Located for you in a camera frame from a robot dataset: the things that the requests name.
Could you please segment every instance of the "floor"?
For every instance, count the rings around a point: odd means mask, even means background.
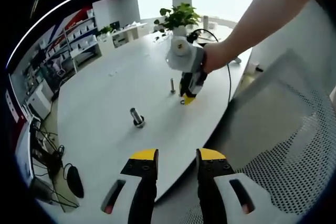
[[[80,71],[81,69],[85,68],[87,65],[95,61],[98,57],[92,57],[89,58],[88,60],[84,61],[81,65],[78,66],[78,70]],[[70,72],[67,78],[71,78],[75,73]],[[51,133],[56,133],[58,134],[57,130],[57,109],[58,109],[58,99],[56,99],[51,106],[51,112],[50,114],[46,117],[46,119],[42,123],[42,127],[45,127],[47,132]],[[59,140],[57,135],[51,135],[53,142],[55,146],[58,148],[59,147]],[[48,150],[51,152],[53,151],[51,145],[47,146]],[[59,173],[56,176],[56,179],[54,180],[54,190],[62,195],[64,198],[61,196],[58,196],[58,201],[63,203],[63,204],[71,204],[72,202],[75,204],[79,204],[76,196],[70,191],[67,181],[64,179],[64,176],[66,178],[66,172],[68,167],[66,167],[67,164],[63,164],[63,167],[66,168],[65,174],[63,174],[64,169],[61,168]],[[66,205],[62,205],[62,209],[64,212],[71,212],[74,210],[73,207],[69,207]]]
[[[93,57],[93,58],[89,58],[88,60],[86,60],[85,62],[83,62],[80,66],[79,66],[79,71],[81,69],[83,69],[84,67],[86,67],[87,65],[89,65],[90,63],[92,63],[93,61],[95,61],[97,59],[97,57]],[[249,86],[254,79],[257,77],[257,74],[254,75],[250,75],[250,74],[245,74],[235,95],[238,95],[242,90],[244,90],[247,86]],[[58,99],[56,99],[52,106],[51,106],[51,112],[50,114],[46,117],[46,119],[43,121],[43,126],[46,128],[46,130],[48,132],[53,132],[53,133],[58,133],[57,131],[57,109],[58,109]],[[55,145],[58,147],[59,146],[59,140],[58,140],[58,136],[54,137],[54,143]],[[68,203],[67,200],[72,201],[76,204],[78,204],[77,198],[75,197],[75,195],[70,191],[66,180],[63,177],[63,171],[64,169],[61,168],[59,174],[56,177],[55,180],[55,191],[59,194],[61,194],[62,196],[64,196],[64,198],[62,197],[58,197],[58,200],[61,203]],[[72,207],[67,207],[67,206],[62,206],[64,212],[70,212],[73,211],[74,208]]]

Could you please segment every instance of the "person's arm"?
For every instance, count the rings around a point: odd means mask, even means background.
[[[229,37],[205,46],[205,72],[221,68],[291,21],[308,0],[253,0]]]

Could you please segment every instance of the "computer monitor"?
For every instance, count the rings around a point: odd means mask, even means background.
[[[120,28],[120,23],[119,23],[119,21],[113,22],[113,23],[110,24],[110,26],[113,30],[114,29],[118,30]]]

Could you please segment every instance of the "white pot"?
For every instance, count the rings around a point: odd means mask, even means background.
[[[185,26],[175,27],[173,30],[173,35],[187,37],[187,29],[185,28]]]

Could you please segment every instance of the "computer mouse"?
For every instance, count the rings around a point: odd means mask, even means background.
[[[78,198],[84,198],[84,189],[82,185],[82,181],[80,180],[78,170],[75,166],[71,166],[68,169],[67,174],[67,183],[69,189],[72,193]]]

